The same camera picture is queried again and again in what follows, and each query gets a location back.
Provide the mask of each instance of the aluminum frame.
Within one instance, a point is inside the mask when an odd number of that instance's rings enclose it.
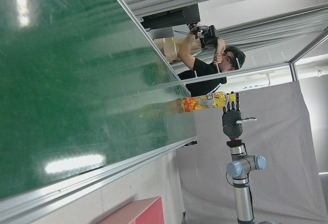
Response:
[[[197,140],[197,136],[2,200],[0,223],[23,224],[35,221],[194,140]]]
[[[243,70],[239,69],[239,70],[229,71],[229,72],[224,72],[224,73],[200,76],[200,77],[196,77],[196,78],[185,79],[185,80],[182,80],[182,82],[184,84],[203,82],[204,80],[222,78],[222,77],[233,76],[233,75],[238,75],[238,74],[252,73],[252,72],[256,72],[256,71],[274,69],[274,68],[285,67],[285,66],[290,67],[292,80],[295,82],[295,81],[298,81],[296,62],[298,60],[300,60],[303,56],[305,56],[307,53],[309,53],[311,50],[318,47],[321,43],[323,43],[327,39],[328,39],[328,28],[324,29],[324,31],[322,33],[320,33],[314,40],[312,40],[308,45],[306,45],[300,52],[298,52],[294,57],[292,57],[287,62],[281,62],[281,63],[276,63],[276,64],[263,65],[263,66],[259,66],[259,67],[255,67],[255,68],[249,68],[249,69],[243,69]]]

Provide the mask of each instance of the green chalkboard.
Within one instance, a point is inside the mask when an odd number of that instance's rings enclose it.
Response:
[[[0,198],[196,135],[166,105],[187,91],[117,0],[0,1]]]

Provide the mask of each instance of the pink box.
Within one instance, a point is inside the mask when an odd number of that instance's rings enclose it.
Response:
[[[162,198],[157,196],[130,202],[99,224],[165,224]]]

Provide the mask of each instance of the white wall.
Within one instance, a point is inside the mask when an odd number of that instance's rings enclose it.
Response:
[[[300,80],[303,98],[310,114],[312,138],[319,172],[328,172],[328,75]],[[328,174],[320,175],[328,210]]]
[[[325,4],[328,0],[211,0],[199,3],[200,22],[216,29]]]
[[[162,196],[166,224],[181,224],[184,207],[175,151],[33,224],[98,223],[131,201],[155,196]]]

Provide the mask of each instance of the bottle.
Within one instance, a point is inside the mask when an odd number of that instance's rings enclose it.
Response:
[[[185,112],[191,112],[208,108],[222,108],[226,106],[229,101],[234,100],[235,94],[233,92],[231,94],[214,92],[197,97],[184,97],[182,99],[182,106]]]

